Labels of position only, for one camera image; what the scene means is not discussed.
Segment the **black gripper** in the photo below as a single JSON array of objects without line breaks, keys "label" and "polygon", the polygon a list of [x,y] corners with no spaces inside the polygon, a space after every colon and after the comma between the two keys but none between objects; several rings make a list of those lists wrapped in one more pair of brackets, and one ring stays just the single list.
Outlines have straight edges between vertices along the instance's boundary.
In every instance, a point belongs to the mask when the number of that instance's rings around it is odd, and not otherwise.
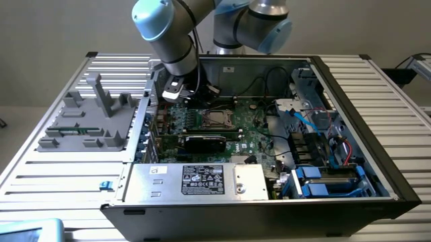
[{"label": "black gripper", "polygon": [[197,91],[185,99],[185,106],[193,109],[208,108],[217,100],[221,94],[221,88],[210,84],[205,77],[200,77]]}]

